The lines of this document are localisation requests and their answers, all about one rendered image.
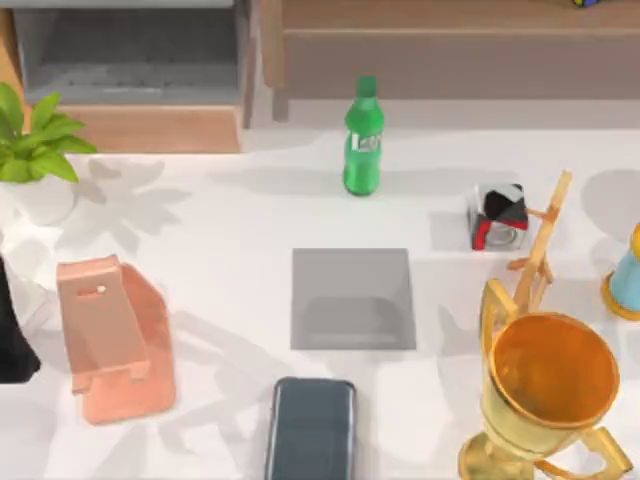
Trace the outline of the dark grey phone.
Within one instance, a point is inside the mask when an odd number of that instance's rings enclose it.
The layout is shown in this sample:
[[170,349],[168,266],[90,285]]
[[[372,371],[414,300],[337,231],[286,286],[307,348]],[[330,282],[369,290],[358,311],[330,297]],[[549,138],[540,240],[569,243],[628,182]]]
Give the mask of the dark grey phone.
[[354,480],[356,389],[283,377],[273,389],[264,480]]

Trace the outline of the pale wooden drawer front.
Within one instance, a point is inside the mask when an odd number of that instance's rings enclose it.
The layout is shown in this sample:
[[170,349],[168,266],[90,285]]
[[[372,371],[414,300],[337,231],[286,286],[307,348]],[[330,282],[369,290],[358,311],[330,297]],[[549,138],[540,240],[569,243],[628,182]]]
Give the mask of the pale wooden drawer front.
[[236,107],[205,105],[64,105],[84,124],[79,136],[101,153],[238,153]]

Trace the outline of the salmon phone stand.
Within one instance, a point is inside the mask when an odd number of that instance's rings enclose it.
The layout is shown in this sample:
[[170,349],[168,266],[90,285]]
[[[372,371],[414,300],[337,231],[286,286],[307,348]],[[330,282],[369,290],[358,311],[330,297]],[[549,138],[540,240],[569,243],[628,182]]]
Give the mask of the salmon phone stand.
[[93,425],[147,416],[176,400],[168,311],[161,293],[117,256],[56,270],[73,394]]

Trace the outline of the grey pierced drawer inside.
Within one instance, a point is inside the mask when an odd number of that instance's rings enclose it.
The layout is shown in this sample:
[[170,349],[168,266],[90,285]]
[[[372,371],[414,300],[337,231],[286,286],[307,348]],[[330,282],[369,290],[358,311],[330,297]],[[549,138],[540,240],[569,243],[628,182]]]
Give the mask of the grey pierced drawer inside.
[[24,95],[65,105],[234,105],[246,0],[10,0]]

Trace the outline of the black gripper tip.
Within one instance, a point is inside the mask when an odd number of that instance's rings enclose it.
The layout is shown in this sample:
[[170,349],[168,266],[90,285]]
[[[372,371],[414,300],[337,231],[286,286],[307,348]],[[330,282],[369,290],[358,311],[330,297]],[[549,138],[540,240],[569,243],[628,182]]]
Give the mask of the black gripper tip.
[[40,368],[41,361],[19,326],[0,256],[0,384],[26,383]]

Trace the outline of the blue and yellow bell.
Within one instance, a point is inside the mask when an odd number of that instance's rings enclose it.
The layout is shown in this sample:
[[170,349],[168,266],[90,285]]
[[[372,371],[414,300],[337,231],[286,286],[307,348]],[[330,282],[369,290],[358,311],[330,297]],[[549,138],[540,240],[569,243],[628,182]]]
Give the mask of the blue and yellow bell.
[[640,322],[640,224],[631,235],[625,255],[603,279],[601,295],[612,314]]

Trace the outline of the red black white cube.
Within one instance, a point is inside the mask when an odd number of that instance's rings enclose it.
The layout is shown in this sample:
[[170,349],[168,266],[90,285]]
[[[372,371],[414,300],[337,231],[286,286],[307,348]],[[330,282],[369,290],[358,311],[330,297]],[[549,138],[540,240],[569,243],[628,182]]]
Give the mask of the red black white cube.
[[522,185],[476,185],[468,197],[466,218],[472,250],[519,249],[529,228]]

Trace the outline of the green bottle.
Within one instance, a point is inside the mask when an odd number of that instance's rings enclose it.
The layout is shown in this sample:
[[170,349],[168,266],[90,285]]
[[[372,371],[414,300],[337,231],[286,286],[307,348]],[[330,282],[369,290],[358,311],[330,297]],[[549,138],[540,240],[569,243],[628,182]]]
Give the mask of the green bottle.
[[384,112],[377,98],[375,76],[360,76],[355,98],[345,116],[343,184],[355,196],[369,196],[380,182]]

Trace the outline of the wooden shelf unit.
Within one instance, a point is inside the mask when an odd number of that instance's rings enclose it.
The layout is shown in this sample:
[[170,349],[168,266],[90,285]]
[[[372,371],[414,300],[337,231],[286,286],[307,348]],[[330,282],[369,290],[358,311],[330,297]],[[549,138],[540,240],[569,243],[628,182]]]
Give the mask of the wooden shelf unit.
[[393,127],[640,130],[640,0],[252,7],[254,128],[335,128],[371,74]]

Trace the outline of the gold trophy cup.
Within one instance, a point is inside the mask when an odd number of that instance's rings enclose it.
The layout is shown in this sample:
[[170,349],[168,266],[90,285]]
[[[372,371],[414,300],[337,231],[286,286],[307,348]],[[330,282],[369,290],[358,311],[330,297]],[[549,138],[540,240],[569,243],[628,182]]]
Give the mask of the gold trophy cup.
[[458,456],[461,480],[621,480],[633,465],[601,418],[619,370],[607,343],[559,313],[521,314],[496,279],[480,313],[484,430]]

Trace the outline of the green plant in white pot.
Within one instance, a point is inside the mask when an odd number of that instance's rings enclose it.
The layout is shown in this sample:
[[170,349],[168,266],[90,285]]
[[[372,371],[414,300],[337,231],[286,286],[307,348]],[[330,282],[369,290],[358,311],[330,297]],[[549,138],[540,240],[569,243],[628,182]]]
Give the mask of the green plant in white pot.
[[23,131],[24,112],[15,90],[0,82],[0,190],[32,223],[52,225],[75,205],[79,182],[70,154],[95,154],[97,148],[76,135],[84,124],[57,111],[60,94],[41,98]]

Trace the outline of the wooden stand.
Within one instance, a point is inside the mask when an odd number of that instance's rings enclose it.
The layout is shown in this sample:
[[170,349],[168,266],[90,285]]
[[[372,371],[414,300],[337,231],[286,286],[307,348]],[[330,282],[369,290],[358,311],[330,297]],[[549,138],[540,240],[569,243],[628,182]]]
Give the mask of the wooden stand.
[[540,219],[538,232],[529,255],[512,260],[506,266],[508,271],[520,271],[520,278],[513,296],[519,314],[537,311],[547,287],[554,281],[547,257],[547,247],[571,181],[572,173],[564,170],[558,179],[547,209],[545,211],[526,209],[529,215]]

